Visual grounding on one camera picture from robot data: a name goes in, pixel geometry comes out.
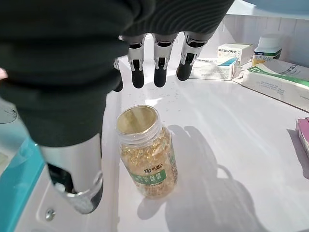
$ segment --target green label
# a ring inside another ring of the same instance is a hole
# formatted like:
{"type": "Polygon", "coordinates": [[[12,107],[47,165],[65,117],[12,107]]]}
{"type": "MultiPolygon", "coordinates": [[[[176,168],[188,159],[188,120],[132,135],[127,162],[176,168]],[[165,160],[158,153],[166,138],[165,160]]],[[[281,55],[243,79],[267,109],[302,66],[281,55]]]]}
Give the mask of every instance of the green label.
{"type": "Polygon", "coordinates": [[[309,81],[297,79],[297,78],[294,78],[294,77],[291,77],[291,76],[286,76],[286,75],[280,75],[280,74],[273,74],[273,73],[265,72],[265,71],[263,71],[262,69],[260,69],[260,68],[258,68],[256,66],[253,66],[253,67],[249,68],[248,71],[250,71],[252,73],[260,73],[260,74],[265,74],[265,75],[269,75],[269,76],[274,76],[274,77],[277,77],[277,78],[281,78],[281,79],[284,79],[284,80],[287,80],[287,81],[292,81],[292,82],[295,82],[295,83],[298,83],[298,84],[305,85],[305,86],[309,87],[309,81]]]}
{"type": "Polygon", "coordinates": [[[282,49],[280,49],[278,52],[275,53],[269,53],[269,52],[254,52],[255,55],[260,55],[260,56],[269,56],[269,57],[275,57],[277,55],[280,55],[282,49]]]}
{"type": "Polygon", "coordinates": [[[135,175],[132,173],[130,174],[136,182],[143,184],[143,185],[157,184],[166,179],[166,173],[164,169],[153,175],[135,175]]]}

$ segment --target white cardboard box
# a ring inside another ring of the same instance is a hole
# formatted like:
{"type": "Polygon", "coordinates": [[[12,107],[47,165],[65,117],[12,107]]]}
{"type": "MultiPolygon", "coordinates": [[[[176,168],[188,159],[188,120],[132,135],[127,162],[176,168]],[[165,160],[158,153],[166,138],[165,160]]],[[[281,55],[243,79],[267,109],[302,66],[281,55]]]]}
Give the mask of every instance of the white cardboard box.
{"type": "Polygon", "coordinates": [[[309,111],[309,68],[274,59],[248,68],[235,81],[309,111]]]}
{"type": "Polygon", "coordinates": [[[239,66],[250,61],[253,55],[253,45],[245,43],[226,43],[218,47],[218,57],[237,57],[239,66]]]}
{"type": "Polygon", "coordinates": [[[233,78],[237,58],[198,58],[193,64],[191,79],[226,80],[233,78]]]}

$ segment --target white surface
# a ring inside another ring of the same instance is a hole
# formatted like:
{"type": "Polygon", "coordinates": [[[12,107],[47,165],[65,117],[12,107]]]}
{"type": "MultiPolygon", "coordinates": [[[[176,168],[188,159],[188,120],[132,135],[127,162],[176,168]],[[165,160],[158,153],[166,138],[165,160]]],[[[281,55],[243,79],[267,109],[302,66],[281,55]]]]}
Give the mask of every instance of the white surface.
{"type": "Polygon", "coordinates": [[[134,89],[121,61],[120,69],[125,87],[109,100],[120,97],[122,111],[138,104],[159,111],[173,133],[179,181],[167,198],[146,200],[119,161],[112,231],[309,229],[309,180],[293,146],[299,141],[290,137],[295,119],[309,114],[233,82],[179,82],[170,75],[156,88],[151,66],[145,66],[147,84],[134,89]]]}
{"type": "Polygon", "coordinates": [[[293,2],[290,0],[235,0],[227,13],[309,19],[309,2],[307,0],[294,0],[293,2]]]}

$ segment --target pill bottle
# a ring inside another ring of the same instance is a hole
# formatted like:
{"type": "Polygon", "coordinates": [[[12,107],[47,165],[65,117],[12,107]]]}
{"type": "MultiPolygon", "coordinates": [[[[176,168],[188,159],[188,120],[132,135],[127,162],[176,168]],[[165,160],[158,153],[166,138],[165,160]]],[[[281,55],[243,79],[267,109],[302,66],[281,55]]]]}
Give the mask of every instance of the pill bottle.
{"type": "Polygon", "coordinates": [[[261,36],[259,46],[254,50],[252,65],[264,63],[272,59],[279,59],[281,50],[278,35],[268,34],[261,36]]]}
{"type": "Polygon", "coordinates": [[[169,130],[156,109],[134,106],[117,119],[120,157],[138,190],[147,198],[169,194],[177,182],[177,167],[169,130]]]}

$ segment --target green stripe on box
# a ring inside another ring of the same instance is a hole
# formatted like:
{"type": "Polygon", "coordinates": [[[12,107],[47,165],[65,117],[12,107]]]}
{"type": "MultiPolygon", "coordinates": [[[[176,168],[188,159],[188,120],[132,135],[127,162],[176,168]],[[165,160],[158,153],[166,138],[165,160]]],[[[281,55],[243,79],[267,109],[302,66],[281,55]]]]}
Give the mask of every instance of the green stripe on box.
{"type": "Polygon", "coordinates": [[[277,77],[277,78],[281,78],[281,79],[284,79],[284,80],[287,80],[287,81],[292,81],[294,83],[298,83],[298,84],[301,84],[301,85],[309,87],[309,81],[297,79],[297,78],[294,78],[294,77],[291,77],[291,76],[286,76],[286,75],[280,75],[280,74],[273,74],[273,73],[265,72],[265,71],[263,71],[262,69],[260,69],[260,68],[258,68],[256,66],[248,68],[248,71],[251,72],[251,73],[258,73],[258,74],[265,74],[265,75],[269,75],[269,76],[274,76],[274,77],[277,77]]]}
{"type": "Polygon", "coordinates": [[[152,175],[135,175],[132,173],[130,173],[130,175],[133,180],[143,185],[154,185],[166,179],[166,173],[164,169],[152,175]]]}

